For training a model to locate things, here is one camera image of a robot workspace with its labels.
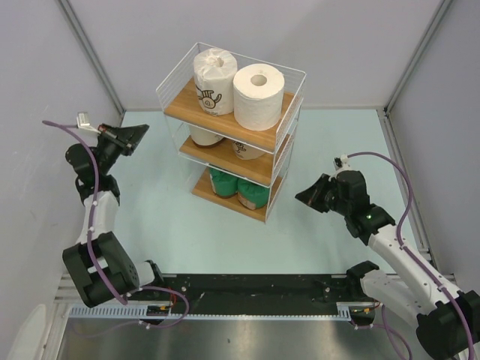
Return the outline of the green roll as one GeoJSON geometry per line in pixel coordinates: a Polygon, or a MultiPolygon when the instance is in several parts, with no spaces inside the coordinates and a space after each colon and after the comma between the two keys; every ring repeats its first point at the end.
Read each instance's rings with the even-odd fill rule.
{"type": "Polygon", "coordinates": [[[215,195],[230,198],[237,194],[238,178],[218,169],[209,169],[211,187],[215,195]]]}
{"type": "Polygon", "coordinates": [[[257,210],[266,206],[270,190],[240,178],[238,180],[238,201],[247,209],[257,210]]]}

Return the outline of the tan paper roll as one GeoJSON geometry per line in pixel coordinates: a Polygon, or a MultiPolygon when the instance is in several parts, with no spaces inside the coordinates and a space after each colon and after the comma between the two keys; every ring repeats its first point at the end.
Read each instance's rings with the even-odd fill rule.
{"type": "Polygon", "coordinates": [[[243,161],[254,160],[265,154],[263,150],[259,150],[258,148],[254,148],[238,141],[232,142],[232,149],[235,156],[243,161]]]}

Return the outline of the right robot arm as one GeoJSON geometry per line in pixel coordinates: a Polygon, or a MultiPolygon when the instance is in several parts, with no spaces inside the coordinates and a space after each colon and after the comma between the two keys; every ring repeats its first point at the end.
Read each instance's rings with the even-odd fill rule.
{"type": "Polygon", "coordinates": [[[346,282],[355,301],[371,297],[382,302],[414,329],[432,359],[449,359],[463,351],[474,359],[479,343],[479,294],[462,291],[440,274],[397,234],[394,218],[371,202],[365,177],[355,170],[323,174],[295,198],[321,213],[341,215],[355,239],[382,257],[396,272],[392,280],[368,262],[353,267],[346,282]]]}

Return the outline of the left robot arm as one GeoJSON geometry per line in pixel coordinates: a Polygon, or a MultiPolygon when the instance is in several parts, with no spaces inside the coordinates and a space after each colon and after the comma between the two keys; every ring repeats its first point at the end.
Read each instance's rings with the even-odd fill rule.
{"type": "Polygon", "coordinates": [[[166,290],[160,269],[150,259],[134,262],[113,232],[120,190],[110,169],[131,156],[149,130],[147,124],[97,128],[97,144],[79,141],[65,153],[76,173],[75,186],[85,207],[81,235],[62,259],[83,303],[94,308],[113,299],[125,302],[135,290],[159,299],[166,290]]]}

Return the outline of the cream paper roll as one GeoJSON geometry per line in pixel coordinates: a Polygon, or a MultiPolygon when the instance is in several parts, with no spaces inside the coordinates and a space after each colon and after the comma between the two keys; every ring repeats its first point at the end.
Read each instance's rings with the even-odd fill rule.
{"type": "Polygon", "coordinates": [[[188,128],[192,141],[199,147],[215,146],[224,139],[223,136],[200,127],[189,125],[188,128]]]}

